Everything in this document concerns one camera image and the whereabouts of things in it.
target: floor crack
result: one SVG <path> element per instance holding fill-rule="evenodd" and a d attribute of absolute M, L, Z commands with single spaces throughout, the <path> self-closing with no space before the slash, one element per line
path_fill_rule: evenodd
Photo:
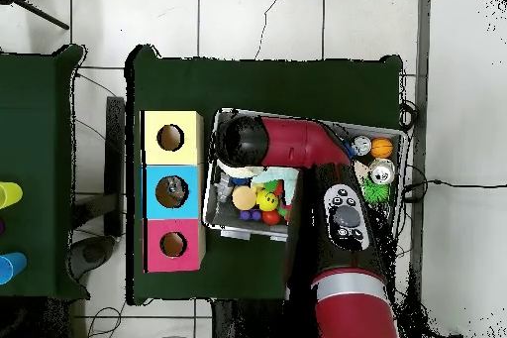
<path fill-rule="evenodd" d="M 267 25 L 267 12 L 269 10 L 271 10 L 271 8 L 274 6 L 274 4 L 276 3 L 277 0 L 274 0 L 271 5 L 269 6 L 269 8 L 264 12 L 264 27 L 262 28 L 262 33 L 260 34 L 260 42 L 258 43 L 258 50 L 257 50 L 257 54 L 255 54 L 255 58 L 254 59 L 257 59 L 258 57 L 258 54 L 260 53 L 260 47 L 262 47 L 262 39 L 264 38 L 264 31 L 265 31 L 265 27 Z"/>

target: yellow cup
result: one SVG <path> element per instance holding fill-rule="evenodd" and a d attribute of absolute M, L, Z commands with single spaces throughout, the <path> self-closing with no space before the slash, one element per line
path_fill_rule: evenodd
<path fill-rule="evenodd" d="M 23 196 L 23 189 L 14 182 L 0 182 L 0 209 L 16 204 Z"/>

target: yellow box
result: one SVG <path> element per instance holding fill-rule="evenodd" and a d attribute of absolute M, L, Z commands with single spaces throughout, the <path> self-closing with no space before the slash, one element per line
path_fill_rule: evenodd
<path fill-rule="evenodd" d="M 204 127 L 197 112 L 145 111 L 144 114 L 147 165 L 203 163 Z M 182 143 L 177 141 L 178 136 L 182 137 Z"/>

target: pink box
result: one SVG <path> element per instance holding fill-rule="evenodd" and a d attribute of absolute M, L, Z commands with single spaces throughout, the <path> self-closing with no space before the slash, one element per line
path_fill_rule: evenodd
<path fill-rule="evenodd" d="M 186 241 L 184 252 L 169 257 L 160 246 L 162 237 L 179 233 Z M 199 219 L 148 220 L 148 273 L 168 273 L 199 270 L 205 253 L 205 238 Z"/>

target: dark green table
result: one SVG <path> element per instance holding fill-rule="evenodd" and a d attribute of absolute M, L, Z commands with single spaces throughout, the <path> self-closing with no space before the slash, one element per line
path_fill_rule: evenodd
<path fill-rule="evenodd" d="M 206 231 L 207 253 L 197 272 L 145 274 L 142 265 L 141 110 L 195 110 L 204 118 L 205 152 L 221 107 L 249 109 L 399 129 L 398 56 L 381 61 L 226 61 L 156 56 L 150 46 L 129 55 L 127 87 L 127 289 L 136 304 L 154 298 L 282 298 L 284 244 Z"/>
<path fill-rule="evenodd" d="M 0 54 L 0 180 L 19 183 L 23 198 L 0 210 L 0 254 L 19 251 L 24 271 L 0 296 L 86 297 L 66 270 L 71 229 L 71 82 L 84 49 L 51 56 Z"/>

